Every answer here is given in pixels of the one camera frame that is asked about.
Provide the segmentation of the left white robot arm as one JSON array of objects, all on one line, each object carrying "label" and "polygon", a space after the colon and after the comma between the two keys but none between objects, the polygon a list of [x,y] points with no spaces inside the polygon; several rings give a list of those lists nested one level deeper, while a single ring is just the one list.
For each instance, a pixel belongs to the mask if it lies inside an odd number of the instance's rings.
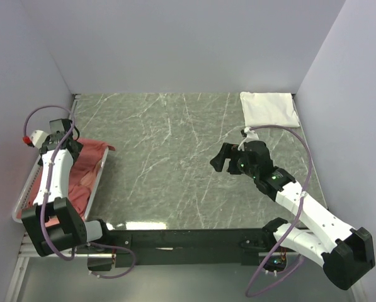
[{"label": "left white robot arm", "polygon": [[103,236],[99,220],[84,221],[68,199],[69,176],[83,145],[63,132],[47,137],[40,148],[43,164],[37,198],[21,220],[37,254],[70,261],[76,247]]}]

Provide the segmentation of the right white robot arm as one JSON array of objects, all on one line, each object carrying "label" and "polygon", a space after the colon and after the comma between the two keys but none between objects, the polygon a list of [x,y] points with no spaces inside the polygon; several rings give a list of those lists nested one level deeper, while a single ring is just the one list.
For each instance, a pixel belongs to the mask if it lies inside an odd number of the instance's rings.
[{"label": "right white robot arm", "polygon": [[265,142],[246,142],[243,148],[224,143],[210,161],[217,172],[225,163],[227,172],[250,177],[258,190],[272,201],[299,215],[308,228],[299,230],[293,223],[275,219],[265,226],[282,247],[294,250],[322,267],[326,277],[347,290],[375,266],[371,233],[353,228],[334,216],[286,170],[274,165]]}]

